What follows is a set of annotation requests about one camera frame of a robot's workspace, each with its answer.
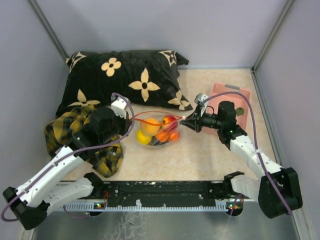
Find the yellow lemon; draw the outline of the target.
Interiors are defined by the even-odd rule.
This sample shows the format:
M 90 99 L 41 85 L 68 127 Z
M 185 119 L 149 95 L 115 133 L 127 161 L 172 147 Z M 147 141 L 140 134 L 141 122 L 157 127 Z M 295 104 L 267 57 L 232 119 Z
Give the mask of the yellow lemon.
M 141 129 L 139 129 L 136 132 L 136 140 L 141 145 L 149 145 L 152 141 L 152 136 L 145 135 L 144 132 Z

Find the clear zip top bag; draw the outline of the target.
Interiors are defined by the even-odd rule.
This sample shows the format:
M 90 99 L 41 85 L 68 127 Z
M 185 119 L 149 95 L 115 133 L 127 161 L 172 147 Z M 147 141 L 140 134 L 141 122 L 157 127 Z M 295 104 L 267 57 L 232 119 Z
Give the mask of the clear zip top bag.
M 134 115 L 133 137 L 146 148 L 163 148 L 181 139 L 181 120 L 185 117 L 168 111 L 149 110 Z

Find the orange tangerine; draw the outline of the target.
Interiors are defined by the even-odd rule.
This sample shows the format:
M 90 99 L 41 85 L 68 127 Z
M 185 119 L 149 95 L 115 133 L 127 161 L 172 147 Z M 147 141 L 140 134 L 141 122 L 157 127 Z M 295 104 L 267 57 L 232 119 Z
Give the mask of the orange tangerine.
M 169 133 L 166 131 L 161 131 L 155 136 L 156 140 L 160 143 L 164 143 L 169 139 Z
M 169 141 L 170 142 L 177 142 L 180 138 L 180 132 L 179 131 L 174 131 L 170 134 L 169 136 Z

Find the yellow-orange peach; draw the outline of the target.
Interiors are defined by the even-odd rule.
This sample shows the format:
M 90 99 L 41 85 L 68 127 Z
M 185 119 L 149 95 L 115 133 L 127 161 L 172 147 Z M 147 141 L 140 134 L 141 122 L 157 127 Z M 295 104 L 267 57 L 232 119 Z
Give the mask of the yellow-orange peach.
M 145 118 L 140 123 L 140 129 L 144 132 L 145 135 L 155 136 L 159 132 L 159 124 L 160 123 L 156 118 Z

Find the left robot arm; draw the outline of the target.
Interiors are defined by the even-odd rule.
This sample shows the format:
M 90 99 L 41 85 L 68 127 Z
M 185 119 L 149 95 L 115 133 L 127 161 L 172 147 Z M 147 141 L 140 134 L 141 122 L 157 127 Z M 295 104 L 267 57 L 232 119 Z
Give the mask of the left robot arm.
M 100 108 L 90 113 L 83 122 L 73 122 L 62 137 L 48 141 L 52 160 L 30 180 L 19 187 L 8 187 L 2 193 L 7 205 L 1 212 L 1 219 L 7 210 L 15 215 L 25 230 L 40 225 L 55 209 L 67 203 L 84 198 L 101 197 L 104 192 L 101 177 L 109 178 L 117 173 L 124 151 L 120 138 L 126 137 L 132 129 L 132 120 L 125 108 L 113 106 Z M 86 173 L 78 181 L 54 190 L 53 188 L 69 172 L 88 161 L 95 172 Z

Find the red apple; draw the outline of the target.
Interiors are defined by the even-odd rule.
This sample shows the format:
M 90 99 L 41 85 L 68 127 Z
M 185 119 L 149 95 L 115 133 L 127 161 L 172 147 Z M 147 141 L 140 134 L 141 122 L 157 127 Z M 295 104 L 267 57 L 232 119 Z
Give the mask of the red apple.
M 178 121 L 173 115 L 166 115 L 161 120 L 162 130 L 165 132 L 175 131 L 178 127 Z

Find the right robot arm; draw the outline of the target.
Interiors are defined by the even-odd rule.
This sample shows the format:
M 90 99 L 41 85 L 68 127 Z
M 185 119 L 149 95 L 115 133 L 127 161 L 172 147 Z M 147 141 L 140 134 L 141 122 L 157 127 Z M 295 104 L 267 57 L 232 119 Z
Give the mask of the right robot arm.
M 216 114 L 208 114 L 205 105 L 199 103 L 195 111 L 181 120 L 181 125 L 199 133 L 202 128 L 217 131 L 220 142 L 228 150 L 241 157 L 256 180 L 242 173 L 229 174 L 223 185 L 223 192 L 229 198 L 238 194 L 258 202 L 262 212 L 270 219 L 302 208 L 303 199 L 299 177 L 292 168 L 284 168 L 271 160 L 248 134 L 237 124 L 233 102 L 222 101 Z

